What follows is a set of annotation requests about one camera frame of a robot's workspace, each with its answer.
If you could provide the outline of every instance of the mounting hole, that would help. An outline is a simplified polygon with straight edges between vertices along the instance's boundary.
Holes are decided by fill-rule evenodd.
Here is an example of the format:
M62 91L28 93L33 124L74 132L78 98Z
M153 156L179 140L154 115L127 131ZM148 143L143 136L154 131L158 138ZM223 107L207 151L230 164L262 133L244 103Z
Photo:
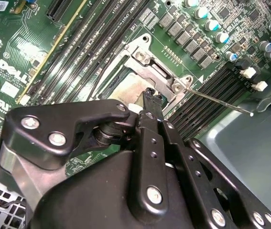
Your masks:
M201 173L199 171L195 171L195 174L197 175L197 177L201 177Z
M152 144L156 144L156 140L154 138L151 139Z
M151 152L150 156L153 157L153 158L157 158L158 157L158 155L155 152Z

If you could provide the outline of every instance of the dimm slot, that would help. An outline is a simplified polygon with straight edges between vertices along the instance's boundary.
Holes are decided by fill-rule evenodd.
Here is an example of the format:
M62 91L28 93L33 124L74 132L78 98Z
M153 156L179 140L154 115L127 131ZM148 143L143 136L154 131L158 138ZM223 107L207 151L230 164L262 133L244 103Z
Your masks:
M140 16L140 14L142 13L143 9L145 9L146 5L147 5L148 3L150 3L150 2L151 2L151 0L143 0L143 1L141 1L140 4L139 4L138 10L136 10L135 12L133 12L135 15L132 16L132 17L129 17L129 18L127 19L127 21L124 22L124 28L121 28L121 29L120 29L121 33L120 33L119 36L118 36L118 37L121 38L121 40L122 40L122 37L123 37L123 34L125 33L125 31L132 25L132 23L133 23L134 21L136 21L136 20L139 18L139 16ZM117 45L119 45L119 42L116 42L115 40L114 40L114 41L112 40L111 45L109 45L108 47L112 47L115 43L116 43ZM68 98L66 99L65 102L71 102L71 101L73 101L73 100L76 98L76 96L79 94L79 92L80 92L80 91L83 89L83 87L85 86L85 83L86 83L86 81L87 81L87 78L90 78L90 77L98 70L99 65L100 65L100 61L101 61L101 60L102 60L102 59L101 59L100 57L97 58L97 60L96 60L97 64L95 65L94 69L93 69L92 71L86 72L86 75L88 75L88 77L83 77L83 78L80 80L80 82L76 85L76 90L74 90L74 91L68 96Z
M108 12L108 5L111 4L113 5L113 2L111 0L107 0L105 4L103 4L103 8L101 11L101 15L104 15L105 13ZM50 82L47 83L49 85L47 88L44 89L43 93L41 94L41 97L48 97L50 93L53 91L53 89L57 86L59 81L61 80L61 76L65 73L66 69L68 68L69 64L73 62L73 60L70 60L70 57L72 59L76 59L80 50L79 50L79 45L83 42L83 39L92 32L92 30L95 29L97 24L100 21L100 17L97 17L95 21L89 22L90 18L94 14L96 8L98 7L99 2L95 3L92 8L90 8L88 15L83 19L83 22L81 23L81 29L78 30L78 32L73 36L72 41L70 44L65 45L64 51L62 52L62 55L60 55L55 63L53 64L53 67L51 67L48 71L48 74L54 74L52 70L54 68L58 69L58 73L50 80ZM70 50L71 44L77 39L77 42L73 45L72 49Z
M92 46L89 47L88 50L85 50L86 48L86 44L91 40L91 37L95 34L95 31L93 33L91 33L86 40L83 42L84 43L84 47L82 48L82 50L80 51L80 53L86 54L88 53L84 59L81 60L81 63L77 64L76 67L73 69L72 73L70 74L70 76L68 77L67 82L65 82L61 88L57 91L56 96L53 98L54 102L58 102L61 100L61 98L64 96L64 93L68 90L68 88L72 85L73 81L78 77L78 75L82 72L82 70L85 68L85 66L87 65L87 62L89 61L89 58L91 56L94 55L94 53L100 49L100 47L102 46L102 44L108 39L109 37L109 33L111 33L112 29L116 27L116 25L120 22L120 20L116 20L116 17L118 15L124 15L124 12L126 10L126 8L129 7L129 3L132 0L127 0L124 1L118 11L115 12L115 14L111 17L110 20L107 21L107 24L101 29L101 32L98 34L98 36L95 38L95 40L92 43ZM114 8L116 7L117 4L113 4L112 8L109 8L108 12L106 14L104 14L104 19L101 21L103 23L103 21L108 17L108 15L114 10ZM71 60L71 62L74 62L78 57L78 55L75 55L76 58L74 58L74 60Z

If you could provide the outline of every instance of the pcie slot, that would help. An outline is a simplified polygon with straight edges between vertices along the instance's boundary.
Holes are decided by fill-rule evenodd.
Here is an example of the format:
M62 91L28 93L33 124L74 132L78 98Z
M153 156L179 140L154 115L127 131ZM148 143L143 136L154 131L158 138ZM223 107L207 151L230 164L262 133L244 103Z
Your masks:
M111 12L115 9L115 7L117 6L117 3L118 3L117 1L109 1L103 7L102 12L100 13L101 17L98 17L96 21L94 21L93 23L89 25L89 29L87 30L85 36L83 36L83 38L81 39L80 44L78 44L77 46L77 49L71 52L72 54L71 58L67 59L64 65L60 68L59 73L56 75L56 81L51 83L51 87L49 87L47 91L44 92L43 97L47 98L50 96L50 94L56 88L56 86L58 85L58 83L60 82L64 74L67 72L67 70L72 68L71 66L76 65L76 69L77 69L77 67L81 65L81 63L77 63L77 60L81 60L82 56L89 52L88 50L86 50L87 44L90 40L92 40L91 38L97 33L97 31L101 29L101 31L98 33L98 36L94 40L95 42L98 42L97 39L101 37L105 28L107 28L112 23L113 19L111 20L106 20L106 19L111 14ZM78 76L78 75L74 76L75 75L73 74L74 72L75 72L75 68L73 69L70 76L68 77L68 82L64 82L64 88L66 85L68 85L69 87Z
M61 52L61 54L56 58L55 62L52 64L52 66L47 71L46 75L43 78L43 81L41 82L41 85L45 83L47 77L49 75L55 76L47 83L46 88L41 94L41 97L47 98L50 93L53 91L53 89L57 86L59 81L61 80L61 76L65 73L65 69L68 68L69 64L71 63L70 57L77 58L77 55L79 54L79 45L83 42L83 39L92 32L92 30L95 29L96 25L100 21L100 18L96 18L95 21L91 22L91 18L94 15L94 11L98 7L99 3L102 2L102 0L96 1L95 4L90 8L88 11L88 14L86 17L82 20L80 24L80 29L77 30L77 32L72 36L70 39L70 42L64 46L64 50ZM107 0L104 4L102 4L103 8L101 10L100 14L105 14L108 12L108 6L111 3L111 0Z
M106 51L103 51L103 53L105 53L102 56L98 56L95 60L95 65L93 65L93 68L90 68L91 70L88 70L85 73L85 77L83 77L80 82L76 85L75 90L68 96L68 98L65 100L65 102L71 102L73 101L77 95L80 93L80 91L82 91L82 89L84 88L84 86L86 85L88 79L90 79L90 77L92 77L92 75L94 75L96 73L96 71L98 70L98 68L100 67L100 62L107 56L106 53L110 52L113 50L113 48L115 49L122 41L123 39L123 34L125 33L125 31L128 30L128 28L133 24L134 21L138 20L139 16L141 15L141 13L143 12L143 10L145 9L145 7L151 2L151 0L142 0L140 3L138 3L138 8L136 8L136 10L134 10L132 12L133 15L130 15L124 22L121 28L118 29L119 33L115 34L116 32L112 33L110 35L110 37L113 37L111 39L111 41L109 42ZM134 8L133 4L132 5L128 5L127 10L125 12L128 12L130 10L130 8ZM118 22L121 22L121 20L125 17L125 14L121 14L119 16L119 19L117 20Z
M53 22L59 21L71 2L71 0L53 0L46 16Z

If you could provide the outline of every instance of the ram slot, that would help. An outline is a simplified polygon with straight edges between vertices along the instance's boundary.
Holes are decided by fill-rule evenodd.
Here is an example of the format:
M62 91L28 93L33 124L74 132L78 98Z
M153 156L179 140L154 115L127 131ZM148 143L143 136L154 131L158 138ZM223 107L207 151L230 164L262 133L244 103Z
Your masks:
M150 4L151 2L152 2L152 0L142 0L142 1L135 1L134 2L134 3L138 4L137 8L122 23L122 27L121 28L117 27L117 26L114 27L115 31L110 35L110 37L112 37L112 39L108 43L108 45L106 47L106 50L103 51L103 55L96 57L96 59L94 61L95 64L94 65L91 64L88 67L88 70L86 71L85 75L81 78L80 82L75 86L75 90L67 97L67 99L64 102L71 102L71 101L75 100L75 98L80 93L80 91L82 91L82 89L85 87L85 85L88 82L88 80L99 69L100 63L102 62L102 60L108 56L107 53L113 51L113 49L115 49L121 43L121 41L123 39L123 34L125 33L125 31L128 30L128 28L133 24L134 21L138 20L138 18L140 17L140 15L145 10L146 6L148 4ZM132 9L134 8L133 4L132 5L128 5L126 11L124 11L124 12L128 12L131 8ZM118 25L123 20L124 17L125 17L125 14L121 14L119 16L119 18L117 20L117 22L118 22L117 24Z

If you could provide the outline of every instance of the black memory slot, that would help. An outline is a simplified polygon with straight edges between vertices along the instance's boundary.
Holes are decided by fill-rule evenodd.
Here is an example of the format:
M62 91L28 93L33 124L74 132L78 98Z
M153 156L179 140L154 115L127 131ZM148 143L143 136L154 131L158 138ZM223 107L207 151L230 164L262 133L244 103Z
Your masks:
M233 103L247 91L247 87L232 70L225 66L199 91L227 103ZM220 104L198 95L192 95L169 118L169 121L175 125L181 138L186 141L207 129L225 109L226 107Z
M94 34L96 32L98 26L100 26L100 23L102 23L104 21L104 19L106 18L106 15L108 15L111 12L111 10L115 7L116 4L115 4L115 2L108 0L108 2L103 5L102 11L100 13L101 17L97 17L95 19L95 21L87 24L89 22L90 17L93 15L93 13L96 10L98 5L99 5L99 3L94 5L90 9L88 16L85 17L84 23L83 23L81 29L79 30L79 32L77 34L75 34L75 38L77 38L79 36L79 34L81 33L82 35L81 35L80 39L78 39L77 43L73 46L72 50L69 51L68 58L66 58L65 62L60 66L59 72L47 84L48 87L44 90L43 94L41 95L42 97L47 98L50 96L51 92L55 89L55 87L57 86L57 84L61 80L61 77L68 70L70 64L73 63L77 59L78 55L80 54L82 47L79 47L79 46L84 46L86 44L83 42L83 39L86 40L87 37L92 36L92 34ZM87 28L82 33L81 30L84 26L87 26ZM65 47L65 52L62 52L62 56L57 58L58 61L56 64L58 64L61 61L61 59L64 57L64 55L66 55L69 48L70 48L70 44Z
M72 85L73 81L79 76L79 74L82 72L82 69L84 68L84 62L89 59L90 56L94 55L94 52L96 52L97 48L100 47L100 44L102 44L106 39L107 39L107 35L109 32L112 31L113 28L115 28L116 25L116 21L115 24L112 25L113 21L115 20L115 18L121 14L121 12L123 10L126 9L126 7L128 6L129 1L124 1L120 7L118 8L118 10L115 12L115 14L111 17L110 20L106 20L106 18L111 14L111 12L113 12L113 10L116 8L117 6L117 1L113 1L112 4L107 7L107 11L102 13L103 16L98 19L98 24L94 25L92 28L94 28L94 30L92 30L90 32L90 34L81 42L81 47L78 48L77 53L75 53L73 55L73 58L71 60L69 60L66 63L67 68L62 68L61 72L63 75L67 70L68 67L71 63L75 62L75 60L77 58L79 58L79 55L85 55L84 59L81 60L80 63L78 63L76 65L76 67L72 70L71 74L69 75L68 79L66 82L64 82L64 84L61 86L61 88L57 91L56 96L53 98L53 101L59 101L63 96L64 93L68 90L68 88ZM101 31L98 33L97 37L95 37L95 39L93 40L93 43L91 44L91 47L89 47L88 50L86 50L86 46L89 42L92 41L92 37L96 35L96 32L101 28Z
M130 15L123 23L123 26L119 28L119 33L113 36L113 39L110 41L109 45L106 47L106 51L103 51L103 55L100 55L95 60L96 64L93 66L93 68L90 68L85 75L86 77L83 77L80 82L76 85L75 90L68 96L67 100L65 102L71 102L73 101L76 96L79 94L79 92L84 88L86 85L88 79L96 73L98 68L100 67L101 61L107 56L107 53L113 50L113 47L117 47L122 39L123 34L128 30L128 28L133 24L134 21L136 21L141 13L143 13L143 10L145 7L151 2L151 0L143 0L138 4L138 8L132 12L133 15ZM134 7L133 5L129 5L127 8L127 11L129 11L130 8ZM120 15L119 19L117 20L120 22L125 17L125 14Z

